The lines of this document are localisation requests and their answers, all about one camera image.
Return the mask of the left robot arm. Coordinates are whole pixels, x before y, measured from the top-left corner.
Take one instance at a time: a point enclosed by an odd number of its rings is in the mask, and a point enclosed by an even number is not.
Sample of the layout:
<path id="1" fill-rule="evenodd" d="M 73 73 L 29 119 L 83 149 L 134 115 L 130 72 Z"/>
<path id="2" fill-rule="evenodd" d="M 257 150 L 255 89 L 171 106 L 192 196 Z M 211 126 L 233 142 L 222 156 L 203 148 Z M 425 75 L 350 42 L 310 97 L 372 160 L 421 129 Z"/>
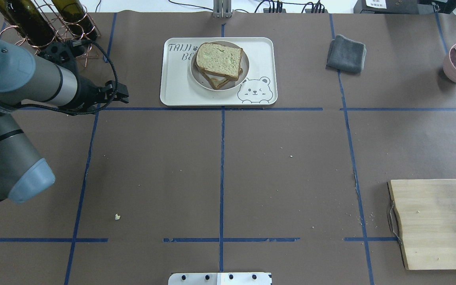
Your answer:
<path id="1" fill-rule="evenodd" d="M 52 186 L 55 176 L 14 117 L 14 111 L 39 108 L 62 114 L 91 115 L 112 102 L 129 102 L 129 92 L 114 79 L 103 86 L 81 76 L 76 58 L 85 40 L 53 41 L 38 52 L 0 40 L 0 202 L 23 203 Z"/>

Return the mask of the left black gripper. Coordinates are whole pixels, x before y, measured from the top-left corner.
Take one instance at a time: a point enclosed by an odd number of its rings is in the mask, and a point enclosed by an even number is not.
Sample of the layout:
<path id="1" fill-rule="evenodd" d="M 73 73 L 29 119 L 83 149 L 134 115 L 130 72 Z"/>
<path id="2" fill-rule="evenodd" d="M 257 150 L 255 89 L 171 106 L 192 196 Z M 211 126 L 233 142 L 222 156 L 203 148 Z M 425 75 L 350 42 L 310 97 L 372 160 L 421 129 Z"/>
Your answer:
<path id="1" fill-rule="evenodd" d="M 108 81 L 105 87 L 95 85 L 80 74 L 76 58 L 85 52 L 82 40 L 52 42 L 38 53 L 56 67 L 59 82 L 54 93 L 40 102 L 68 111 L 94 111 L 94 105 L 111 102 L 129 103 L 128 87 Z"/>

